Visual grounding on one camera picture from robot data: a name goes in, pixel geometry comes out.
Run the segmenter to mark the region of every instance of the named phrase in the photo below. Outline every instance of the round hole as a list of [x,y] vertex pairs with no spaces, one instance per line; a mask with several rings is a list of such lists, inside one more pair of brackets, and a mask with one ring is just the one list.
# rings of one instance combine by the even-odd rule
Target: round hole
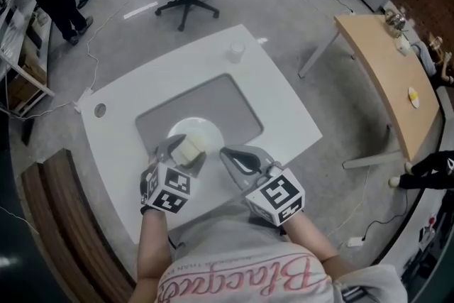
[[104,104],[97,104],[94,108],[94,115],[97,118],[102,118],[106,113],[106,105]]

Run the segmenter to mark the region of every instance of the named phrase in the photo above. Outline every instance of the power outlet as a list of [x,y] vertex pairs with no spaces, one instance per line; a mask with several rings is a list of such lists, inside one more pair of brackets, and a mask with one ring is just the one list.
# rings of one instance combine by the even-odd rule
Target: power outlet
[[362,246],[364,241],[362,238],[349,238],[347,241],[347,247],[349,248],[356,248],[358,246]]
[[80,96],[79,100],[77,100],[77,102],[74,104],[74,108],[76,109],[76,111],[79,114],[80,114],[80,105],[81,105],[81,103],[84,101],[84,99],[86,99],[91,94],[93,94],[93,90],[87,87],[85,89],[84,93]]

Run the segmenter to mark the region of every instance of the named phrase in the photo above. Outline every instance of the black shoe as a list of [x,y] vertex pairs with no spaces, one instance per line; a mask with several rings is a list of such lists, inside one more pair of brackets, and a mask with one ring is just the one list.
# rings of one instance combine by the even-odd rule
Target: black shoe
[[79,2],[79,5],[77,6],[77,9],[82,9],[84,6],[86,6],[88,3],[88,0],[81,0]]
[[87,22],[87,25],[85,27],[83,27],[80,31],[77,31],[77,32],[79,32],[80,35],[85,34],[87,32],[88,28],[90,28],[90,26],[93,24],[93,17],[87,16],[85,18],[85,21]]
[[67,41],[69,43],[71,43],[72,45],[76,45],[76,44],[79,43],[79,36],[78,35],[74,35],[70,39],[68,39]]

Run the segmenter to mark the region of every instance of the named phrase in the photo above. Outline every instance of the wooden desk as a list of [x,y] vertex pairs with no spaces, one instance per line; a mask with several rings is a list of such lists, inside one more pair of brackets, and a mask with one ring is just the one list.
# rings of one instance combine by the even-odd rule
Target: wooden desk
[[[299,71],[302,78],[324,50],[341,34],[377,88],[399,139],[400,150],[344,162],[344,168],[362,167],[401,158],[413,160],[438,112],[435,92],[419,62],[410,52],[403,56],[384,28],[384,16],[336,16],[333,32]],[[419,95],[420,107],[409,100],[408,89]]]

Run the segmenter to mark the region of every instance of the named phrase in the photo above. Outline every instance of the hand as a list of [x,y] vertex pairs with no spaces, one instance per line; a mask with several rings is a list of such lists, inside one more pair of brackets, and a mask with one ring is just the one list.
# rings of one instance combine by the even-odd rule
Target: hand
[[445,53],[445,57],[443,58],[443,63],[448,63],[452,56],[453,56],[453,54],[451,52]]

